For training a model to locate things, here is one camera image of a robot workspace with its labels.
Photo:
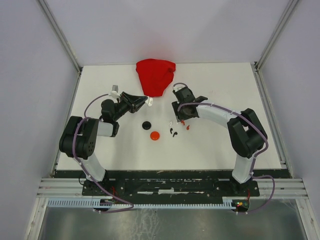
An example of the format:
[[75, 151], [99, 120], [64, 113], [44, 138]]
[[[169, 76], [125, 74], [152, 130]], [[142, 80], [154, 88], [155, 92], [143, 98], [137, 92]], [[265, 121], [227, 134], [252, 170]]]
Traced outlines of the white earbud charging case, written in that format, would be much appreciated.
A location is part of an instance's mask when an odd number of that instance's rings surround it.
[[148, 106], [148, 107], [151, 107], [153, 105], [153, 98], [152, 97], [148, 97], [146, 100], [145, 100], [145, 104]]

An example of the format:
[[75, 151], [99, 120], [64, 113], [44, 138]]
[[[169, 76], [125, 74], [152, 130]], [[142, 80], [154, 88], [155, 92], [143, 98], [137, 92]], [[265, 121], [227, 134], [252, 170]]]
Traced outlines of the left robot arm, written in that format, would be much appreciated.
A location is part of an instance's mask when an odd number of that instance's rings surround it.
[[95, 155], [97, 137], [114, 138], [120, 128], [118, 120], [123, 115], [136, 113], [143, 105], [150, 107], [153, 104], [153, 99], [144, 95], [112, 92], [111, 96], [116, 101], [102, 101], [99, 118], [71, 116], [59, 140], [60, 152], [79, 164], [86, 179], [94, 182], [93, 189], [99, 195], [106, 195], [111, 183], [105, 179], [106, 170]]

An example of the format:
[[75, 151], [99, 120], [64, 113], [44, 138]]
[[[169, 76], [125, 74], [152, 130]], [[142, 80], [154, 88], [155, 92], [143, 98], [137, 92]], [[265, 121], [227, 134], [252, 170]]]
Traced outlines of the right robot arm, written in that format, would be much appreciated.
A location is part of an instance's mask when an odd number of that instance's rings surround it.
[[195, 97], [192, 90], [180, 82], [173, 85], [172, 92], [177, 99], [171, 105], [178, 122], [200, 118], [227, 129], [236, 152], [229, 189], [236, 196], [242, 195], [248, 189], [247, 181], [253, 178], [257, 157], [269, 148], [268, 135], [256, 112], [251, 108], [236, 111], [211, 103], [207, 97]]

